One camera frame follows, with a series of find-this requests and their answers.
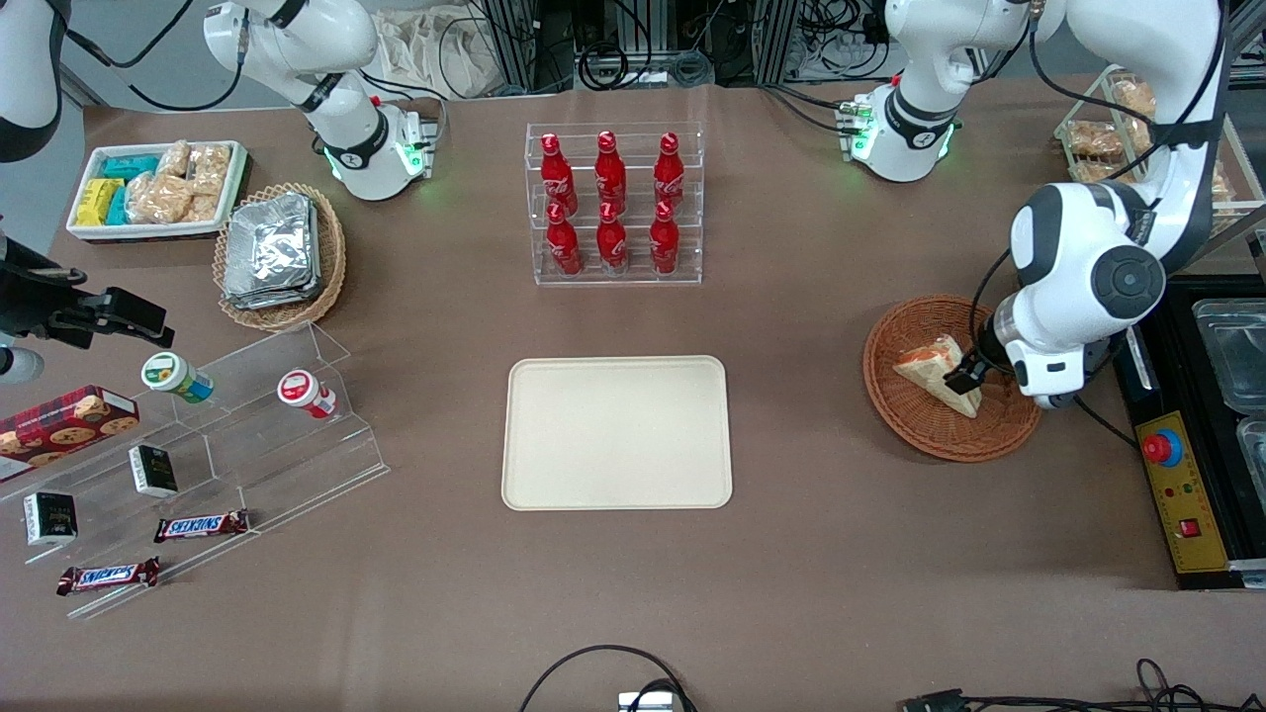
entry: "wicker basket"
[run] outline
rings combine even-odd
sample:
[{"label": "wicker basket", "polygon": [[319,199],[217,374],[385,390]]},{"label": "wicker basket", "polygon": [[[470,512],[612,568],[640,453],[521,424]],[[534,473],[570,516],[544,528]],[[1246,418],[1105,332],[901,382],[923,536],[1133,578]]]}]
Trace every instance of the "wicker basket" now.
[{"label": "wicker basket", "polygon": [[[966,348],[972,342],[970,309],[970,300],[948,294],[898,304],[871,329],[862,353],[866,391],[884,422],[914,447],[956,462],[982,462],[1013,452],[1033,435],[1042,414],[1012,378],[998,371],[990,371],[980,389],[984,398],[976,418],[967,418],[893,370],[903,352],[944,333]],[[976,323],[989,314],[977,307]]]},{"label": "wicker basket", "polygon": [[[234,322],[263,331],[284,331],[300,322],[315,322],[329,312],[338,299],[338,293],[343,290],[343,277],[347,274],[347,243],[343,239],[343,226],[334,214],[334,208],[329,200],[315,188],[286,182],[271,185],[257,193],[252,193],[242,200],[242,204],[271,200],[284,193],[301,193],[316,204],[318,241],[320,242],[320,274],[325,286],[316,299],[311,302],[298,302],[295,304],[282,304],[266,309],[246,310],[238,309],[225,299],[220,299],[220,310]],[[220,234],[215,238],[215,262],[211,265],[211,277],[215,285],[224,290],[224,251],[228,241],[228,226],[220,228]]]}]

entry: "brown table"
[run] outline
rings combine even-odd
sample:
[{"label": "brown table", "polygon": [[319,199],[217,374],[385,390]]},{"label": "brown table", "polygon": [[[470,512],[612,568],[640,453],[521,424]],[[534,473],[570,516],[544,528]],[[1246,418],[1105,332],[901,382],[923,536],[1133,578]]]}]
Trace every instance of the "brown table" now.
[{"label": "brown table", "polygon": [[[349,271],[323,326],[353,353],[348,389],[392,473],[86,625],[62,618],[6,522],[4,708],[513,709],[546,665],[594,642],[658,652],[706,709],[874,712],[955,685],[1118,698],[1143,655],[1209,698],[1260,690],[1266,597],[1174,590],[1128,447],[1062,412],[1001,461],[941,462],[898,440],[862,388],[875,319],[970,293],[1017,207],[1063,177],[1048,136],[1066,105],[1032,81],[975,89],[950,157],[891,185],[752,90],[457,104],[434,180],[382,204],[339,189],[299,111],[89,111],[90,147],[234,138],[256,158],[252,188],[330,196]],[[608,118],[706,122],[701,288],[533,284],[524,124]],[[218,312],[209,242],[63,234],[54,257],[167,307],[195,361],[261,336]],[[81,383],[135,391],[152,351],[110,337],[39,350],[43,380],[5,389],[5,410]],[[725,364],[729,504],[501,503],[515,361],[660,353]],[[1124,423],[1110,379],[1087,398]],[[652,677],[601,654],[563,668],[536,708],[610,709]]]}]

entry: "small black box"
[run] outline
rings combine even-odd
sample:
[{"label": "small black box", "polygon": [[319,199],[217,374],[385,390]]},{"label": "small black box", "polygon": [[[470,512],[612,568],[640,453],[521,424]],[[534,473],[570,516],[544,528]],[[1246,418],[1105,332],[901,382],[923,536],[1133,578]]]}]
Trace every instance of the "small black box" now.
[{"label": "small black box", "polygon": [[27,544],[68,544],[78,535],[75,498],[56,492],[37,492],[22,500],[27,512]]},{"label": "small black box", "polygon": [[132,479],[141,494],[171,497],[180,492],[166,450],[138,445],[128,451],[128,457],[132,460]]}]

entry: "red cookie box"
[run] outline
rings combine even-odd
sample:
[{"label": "red cookie box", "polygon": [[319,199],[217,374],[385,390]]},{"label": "red cookie box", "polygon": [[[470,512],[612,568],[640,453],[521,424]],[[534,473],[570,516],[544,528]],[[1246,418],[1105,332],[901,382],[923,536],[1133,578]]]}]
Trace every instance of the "red cookie box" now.
[{"label": "red cookie box", "polygon": [[0,483],[132,429],[135,400],[85,385],[43,405],[0,419]]}]

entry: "coca-cola bottle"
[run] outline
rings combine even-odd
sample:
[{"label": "coca-cola bottle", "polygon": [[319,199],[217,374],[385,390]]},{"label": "coca-cola bottle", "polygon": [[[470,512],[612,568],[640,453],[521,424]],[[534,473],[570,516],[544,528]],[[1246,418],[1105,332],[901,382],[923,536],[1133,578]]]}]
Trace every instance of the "coca-cola bottle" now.
[{"label": "coca-cola bottle", "polygon": [[661,136],[660,158],[655,162],[655,201],[667,200],[674,208],[681,204],[681,184],[686,176],[677,146],[677,134],[668,132]]},{"label": "coca-cola bottle", "polygon": [[549,218],[549,228],[546,231],[546,239],[549,241],[549,255],[558,265],[558,271],[565,277],[573,277],[585,269],[585,261],[580,253],[580,242],[576,241],[576,228],[567,222],[567,214],[560,203],[551,203],[546,208],[546,217]]},{"label": "coca-cola bottle", "polygon": [[618,277],[629,269],[629,255],[624,245],[624,226],[620,224],[615,205],[603,203],[598,208],[598,253],[603,257],[606,276]]},{"label": "coca-cola bottle", "polygon": [[541,137],[544,158],[541,160],[541,180],[546,184],[546,195],[551,203],[558,203],[567,217],[576,214],[580,201],[576,199],[576,182],[571,177],[571,165],[558,147],[558,137],[547,133]]},{"label": "coca-cola bottle", "polygon": [[594,163],[598,179],[598,200],[610,203],[617,215],[624,214],[627,207],[628,181],[624,176],[624,160],[615,151],[615,134],[604,130],[598,134],[598,161]]},{"label": "coca-cola bottle", "polygon": [[681,234],[672,219],[672,204],[661,200],[655,207],[655,222],[651,223],[651,261],[655,274],[671,275],[677,269],[677,243]]}]

